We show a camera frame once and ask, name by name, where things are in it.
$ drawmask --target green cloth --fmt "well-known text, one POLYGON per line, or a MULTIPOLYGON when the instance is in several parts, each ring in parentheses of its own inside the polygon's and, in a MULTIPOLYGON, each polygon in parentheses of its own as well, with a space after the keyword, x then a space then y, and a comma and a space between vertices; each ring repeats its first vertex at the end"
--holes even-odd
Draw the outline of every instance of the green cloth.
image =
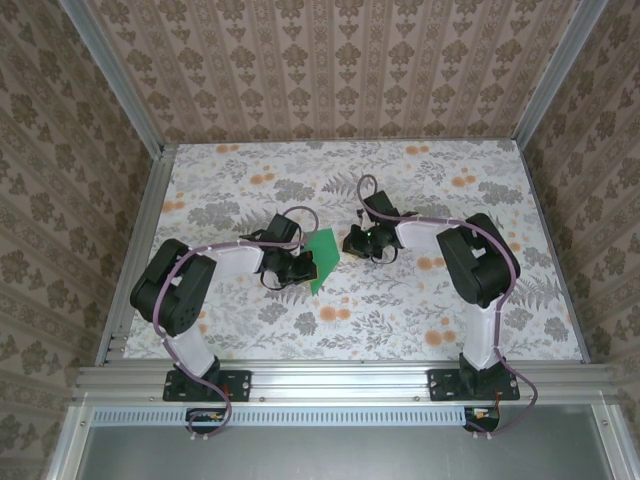
POLYGON ((311 294, 316 295, 340 261, 340 251, 333 236, 333 230, 330 228, 318 230, 307 244, 305 250, 311 250, 313 263, 318 267, 318 278, 311 281, 311 294))

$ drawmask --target gray leaf pattern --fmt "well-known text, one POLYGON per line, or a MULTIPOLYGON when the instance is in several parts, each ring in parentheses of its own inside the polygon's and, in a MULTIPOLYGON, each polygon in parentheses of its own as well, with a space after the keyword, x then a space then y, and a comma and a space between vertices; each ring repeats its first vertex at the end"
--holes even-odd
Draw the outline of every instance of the gray leaf pattern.
MULTIPOLYGON (((505 353, 516 359, 578 359, 569 309, 512 147, 505 141, 182 145, 154 251, 172 237, 192 246, 233 241, 265 228, 276 212, 294 205, 315 209, 320 228, 333 229, 340 249, 358 221, 356 184, 363 173, 373 173, 401 213, 489 214, 522 267, 503 308, 505 353)), ((364 188, 365 195, 373 192, 371 182, 364 188)), ((291 218, 307 231, 312 226, 306 212, 291 212, 291 218)), ((618 260, 611 258, 613 268, 618 260)), ((7 263, 7 275, 22 278, 21 272, 19 262, 7 263)), ((272 291, 260 285, 258 275, 224 278, 209 288, 198 321, 221 358, 437 360, 460 352, 466 306, 435 239, 425 239, 424 249, 402 250, 391 265, 341 253, 316 296, 306 284, 272 291)), ((125 356, 166 356, 138 316, 125 356)))

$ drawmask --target damask wallpaper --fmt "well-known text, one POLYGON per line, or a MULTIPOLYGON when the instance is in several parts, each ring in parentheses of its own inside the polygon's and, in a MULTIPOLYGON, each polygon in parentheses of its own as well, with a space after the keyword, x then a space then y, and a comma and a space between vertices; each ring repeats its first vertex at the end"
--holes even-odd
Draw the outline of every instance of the damask wallpaper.
POLYGON ((609 1, 525 156, 594 360, 640 435, 640 2, 609 1))
POLYGON ((577 0, 90 0, 166 143, 509 137, 577 0))
POLYGON ((0 2, 0 478, 45 471, 150 160, 56 1, 0 2))

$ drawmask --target floral table surface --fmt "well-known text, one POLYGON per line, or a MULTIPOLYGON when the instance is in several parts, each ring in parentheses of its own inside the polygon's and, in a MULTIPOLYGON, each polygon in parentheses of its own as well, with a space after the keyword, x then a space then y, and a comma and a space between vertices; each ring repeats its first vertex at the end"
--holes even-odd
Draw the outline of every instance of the floral table surface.
MULTIPOLYGON (((168 238, 191 246, 234 240, 299 204, 318 212, 341 247, 357 223, 363 173, 376 175, 401 212, 487 213, 522 267, 504 308, 503 352, 582 358, 519 152, 507 140, 182 145, 152 254, 168 238)), ((305 213, 293 218, 311 228, 305 213)), ((464 303, 435 239, 391 265, 341 253, 317 296, 308 285, 269 291, 258 275, 225 279, 209 288, 198 322, 220 358, 443 360, 457 358, 465 341, 464 303)), ((125 357, 166 356, 136 314, 125 357)))

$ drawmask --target ventilated metal panel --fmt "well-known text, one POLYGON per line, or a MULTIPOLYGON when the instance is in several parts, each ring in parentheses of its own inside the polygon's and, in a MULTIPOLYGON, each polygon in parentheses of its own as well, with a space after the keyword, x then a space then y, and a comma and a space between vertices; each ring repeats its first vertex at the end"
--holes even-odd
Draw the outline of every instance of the ventilated metal panel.
MULTIPOLYGON (((185 407, 100 407, 94 427, 184 426, 185 407)), ((233 426, 464 425, 463 407, 235 407, 233 426)))

